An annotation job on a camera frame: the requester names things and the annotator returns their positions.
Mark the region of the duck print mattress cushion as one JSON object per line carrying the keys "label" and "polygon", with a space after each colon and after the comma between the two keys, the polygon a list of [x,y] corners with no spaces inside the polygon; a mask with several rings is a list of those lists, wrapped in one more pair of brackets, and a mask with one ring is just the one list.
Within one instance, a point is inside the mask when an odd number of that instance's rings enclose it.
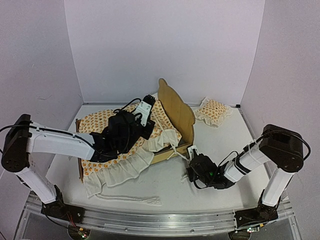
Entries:
{"label": "duck print mattress cushion", "polygon": [[[109,118],[113,116],[115,116],[115,113],[112,109],[86,115],[80,120],[78,132],[91,133],[97,131],[102,133],[102,130],[108,126]],[[151,120],[155,122],[155,127],[149,140],[140,137],[128,153],[122,153],[116,159],[107,160],[103,163],[80,159],[79,163],[83,174],[82,183],[88,198],[96,196],[109,201],[112,199],[124,202],[144,202],[147,205],[162,205],[158,197],[147,197],[146,200],[142,200],[138,197],[102,195],[103,187],[116,187],[128,180],[136,179],[142,171],[151,165],[155,153],[164,150],[165,147],[173,149],[173,153],[164,157],[165,160],[171,158],[174,154],[186,159],[177,151],[182,135],[171,123],[161,101],[158,99],[152,107]]]}

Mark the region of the wooden pet bed frame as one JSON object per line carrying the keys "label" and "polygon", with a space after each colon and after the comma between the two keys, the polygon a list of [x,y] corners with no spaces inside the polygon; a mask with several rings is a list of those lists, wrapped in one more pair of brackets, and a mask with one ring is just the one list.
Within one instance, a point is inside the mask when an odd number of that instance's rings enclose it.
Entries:
{"label": "wooden pet bed frame", "polygon": [[[169,120],[181,133],[182,140],[178,144],[177,151],[182,154],[182,157],[184,157],[187,152],[187,148],[193,145],[194,142],[194,112],[186,103],[183,102],[181,97],[163,78],[159,79],[158,83],[159,88],[156,100],[158,99],[161,102]],[[171,153],[173,153],[173,149],[170,146],[165,147],[164,150],[160,150],[155,153],[155,157],[151,164],[166,160],[165,157],[168,157]],[[82,167],[80,167],[80,159],[78,159],[78,166],[80,180],[82,182],[83,173],[81,173]]]}

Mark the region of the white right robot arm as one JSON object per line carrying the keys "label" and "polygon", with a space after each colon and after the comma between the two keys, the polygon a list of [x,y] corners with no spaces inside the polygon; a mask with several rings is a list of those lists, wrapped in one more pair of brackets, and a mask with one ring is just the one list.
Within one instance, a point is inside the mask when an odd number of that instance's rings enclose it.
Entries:
{"label": "white right robot arm", "polygon": [[268,124],[262,135],[247,144],[242,152],[235,152],[232,160],[224,158],[215,164],[207,155],[198,152],[196,146],[188,149],[187,177],[196,188],[201,182],[204,188],[224,190],[232,187],[244,176],[265,163],[272,162],[276,168],[260,197],[260,204],[252,209],[252,218],[262,222],[278,204],[283,191],[293,175],[304,166],[311,155],[310,145],[294,131]]}

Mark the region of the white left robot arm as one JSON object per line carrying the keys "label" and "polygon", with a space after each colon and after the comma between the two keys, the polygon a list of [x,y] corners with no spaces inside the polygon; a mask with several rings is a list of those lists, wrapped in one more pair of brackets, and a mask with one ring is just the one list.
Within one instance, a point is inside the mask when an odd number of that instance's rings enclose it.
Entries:
{"label": "white left robot arm", "polygon": [[89,175],[83,183],[88,198],[100,195],[104,186],[116,187],[137,178],[146,170],[154,153],[138,147],[126,160],[119,155],[127,154],[139,138],[148,138],[153,122],[142,125],[126,111],[112,116],[109,125],[102,132],[79,133],[49,128],[31,120],[29,114],[22,114],[14,124],[1,127],[6,131],[1,150],[2,167],[19,177],[31,188],[48,211],[57,219],[67,214],[67,207],[58,198],[58,188],[38,172],[30,161],[33,153],[62,155],[78,158],[87,164],[84,170]]}

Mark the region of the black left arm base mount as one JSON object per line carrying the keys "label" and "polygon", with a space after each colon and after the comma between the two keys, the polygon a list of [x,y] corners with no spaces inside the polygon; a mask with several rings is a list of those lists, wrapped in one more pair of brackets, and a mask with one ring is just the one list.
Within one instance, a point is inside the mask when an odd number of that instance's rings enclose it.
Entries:
{"label": "black left arm base mount", "polygon": [[63,194],[57,185],[54,185],[55,199],[50,203],[42,203],[41,213],[55,219],[80,224],[83,221],[85,209],[80,206],[66,204]]}

